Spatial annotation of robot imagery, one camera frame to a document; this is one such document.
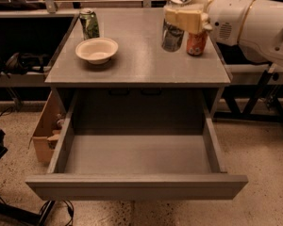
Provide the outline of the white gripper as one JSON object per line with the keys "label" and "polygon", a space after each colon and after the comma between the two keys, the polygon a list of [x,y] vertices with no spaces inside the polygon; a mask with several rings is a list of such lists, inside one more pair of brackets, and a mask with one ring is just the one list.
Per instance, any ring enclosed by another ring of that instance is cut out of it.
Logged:
{"label": "white gripper", "polygon": [[201,4],[211,2],[208,15],[199,9],[164,8],[165,21],[191,34],[210,31],[212,26],[212,37],[216,42],[229,46],[237,45],[242,22],[255,0],[196,1]]}

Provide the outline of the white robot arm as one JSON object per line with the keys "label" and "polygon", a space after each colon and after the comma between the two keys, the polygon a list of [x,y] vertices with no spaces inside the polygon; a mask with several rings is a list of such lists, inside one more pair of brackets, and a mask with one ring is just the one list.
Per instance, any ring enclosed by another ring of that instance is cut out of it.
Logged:
{"label": "white robot arm", "polygon": [[254,62],[283,67],[283,2],[208,0],[184,7],[167,5],[165,20],[191,34],[204,30],[218,43],[239,46]]}

